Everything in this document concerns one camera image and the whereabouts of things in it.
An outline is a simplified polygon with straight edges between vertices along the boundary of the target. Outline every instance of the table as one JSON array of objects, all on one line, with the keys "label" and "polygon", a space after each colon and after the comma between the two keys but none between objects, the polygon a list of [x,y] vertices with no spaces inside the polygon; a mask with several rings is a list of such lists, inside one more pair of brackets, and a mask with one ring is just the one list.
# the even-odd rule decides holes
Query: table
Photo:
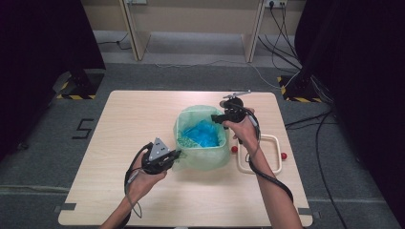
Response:
[{"label": "table", "polygon": [[[228,94],[230,92],[112,92],[66,198],[65,205],[73,205],[73,208],[61,211],[59,223],[100,225],[124,197],[124,175],[138,150],[153,142],[156,136],[175,149],[173,128],[181,110],[194,105],[221,109],[219,102]],[[277,178],[293,193],[294,204],[303,213],[300,214],[303,225],[311,225],[312,215],[305,213],[309,209],[308,201],[275,95],[252,93],[242,95],[241,99],[247,107],[256,110],[262,133],[277,136],[282,152],[288,154]],[[274,152],[266,144],[262,148],[267,160],[273,157]],[[224,167],[213,171],[170,170],[139,203],[143,218],[132,214],[128,225],[270,225],[257,179],[238,171],[235,155]]]},{"label": "table", "polygon": [[148,0],[128,6],[120,0],[136,60],[141,60],[151,31],[238,33],[246,62],[253,59],[265,0]]}]

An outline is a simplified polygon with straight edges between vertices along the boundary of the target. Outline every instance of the gray carpet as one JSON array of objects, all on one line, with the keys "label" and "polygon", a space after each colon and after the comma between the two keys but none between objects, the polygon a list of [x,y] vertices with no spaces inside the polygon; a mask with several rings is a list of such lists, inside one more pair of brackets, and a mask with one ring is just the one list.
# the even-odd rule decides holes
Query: gray carpet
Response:
[{"label": "gray carpet", "polygon": [[[263,78],[277,85],[283,72],[258,68]],[[56,88],[65,80],[62,75]],[[57,223],[58,207],[64,203],[81,159],[91,140],[104,104],[114,90],[246,91],[276,94],[285,123],[328,110],[325,103],[285,101],[279,90],[267,85],[252,68],[199,66],[158,68],[154,65],[107,64],[94,100],[56,99],[20,150],[0,162],[1,228],[86,228]],[[82,128],[76,128],[83,118]],[[319,134],[320,160],[330,192],[349,228],[399,228],[373,179],[356,157],[331,115]],[[315,153],[318,125],[288,130],[301,179],[314,213],[310,228],[343,228],[320,176]]]}]

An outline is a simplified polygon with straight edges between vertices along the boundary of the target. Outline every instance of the black curtain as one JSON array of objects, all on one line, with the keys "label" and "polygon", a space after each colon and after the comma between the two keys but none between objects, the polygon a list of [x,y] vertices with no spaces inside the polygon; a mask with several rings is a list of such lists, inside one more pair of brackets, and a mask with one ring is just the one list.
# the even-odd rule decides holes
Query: black curtain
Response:
[{"label": "black curtain", "polygon": [[65,72],[105,69],[79,0],[0,1],[0,158],[13,152]]}]

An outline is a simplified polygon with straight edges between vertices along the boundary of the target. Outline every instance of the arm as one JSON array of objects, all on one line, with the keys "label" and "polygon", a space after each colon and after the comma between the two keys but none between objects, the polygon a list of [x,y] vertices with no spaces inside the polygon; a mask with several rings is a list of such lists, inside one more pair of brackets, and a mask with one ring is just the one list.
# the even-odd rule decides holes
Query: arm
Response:
[{"label": "arm", "polygon": [[[235,137],[238,137],[244,143],[244,146],[250,153],[250,159],[256,168],[271,177],[275,177],[258,144],[255,130],[250,119],[245,117],[240,123],[224,121],[223,125],[231,128],[235,132]],[[288,229],[302,228],[301,220],[288,194],[272,182],[259,176],[256,176],[256,178],[271,226],[273,228]]]},{"label": "arm", "polygon": [[[134,164],[134,168],[139,168],[141,165],[141,159],[144,153],[142,153]],[[152,187],[161,179],[166,177],[167,172],[164,171],[157,175],[148,175],[143,171],[139,171],[137,177],[132,181],[128,187],[128,195],[133,204],[136,204],[141,198],[143,198]],[[100,226],[100,229],[118,228],[118,226],[124,221],[128,214],[132,211],[131,203],[128,198],[124,197],[117,207],[117,209],[111,214],[110,217]]]}]

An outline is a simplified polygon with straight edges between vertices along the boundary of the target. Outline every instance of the black and yellow tape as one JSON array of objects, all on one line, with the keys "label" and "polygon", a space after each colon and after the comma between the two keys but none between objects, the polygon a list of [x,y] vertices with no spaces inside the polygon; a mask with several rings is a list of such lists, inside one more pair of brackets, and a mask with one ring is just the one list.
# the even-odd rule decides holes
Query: black and yellow tape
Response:
[{"label": "black and yellow tape", "polygon": [[286,101],[296,101],[296,102],[322,102],[319,97],[314,96],[291,96],[286,89],[286,85],[289,82],[289,78],[284,78],[282,76],[277,77],[277,81],[281,87],[281,94]]}]

